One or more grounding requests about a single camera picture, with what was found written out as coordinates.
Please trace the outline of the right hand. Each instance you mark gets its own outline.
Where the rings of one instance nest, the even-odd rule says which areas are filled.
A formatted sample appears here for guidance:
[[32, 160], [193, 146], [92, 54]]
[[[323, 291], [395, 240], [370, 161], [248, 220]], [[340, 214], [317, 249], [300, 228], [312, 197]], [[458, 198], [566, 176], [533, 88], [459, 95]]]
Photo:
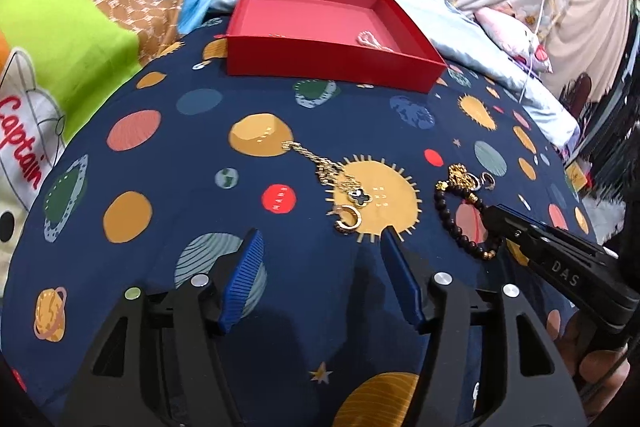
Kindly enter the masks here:
[[578, 314], [575, 313], [572, 316], [564, 326], [564, 331], [561, 331], [561, 325], [560, 312], [552, 310], [547, 315], [547, 333], [558, 348], [570, 375], [574, 376], [578, 373], [586, 383], [594, 385], [620, 361], [620, 366], [602, 381], [594, 395], [585, 401], [585, 409], [590, 410], [591, 414], [598, 415], [613, 400], [628, 377], [630, 364], [624, 359], [626, 349], [594, 351], [578, 362]]

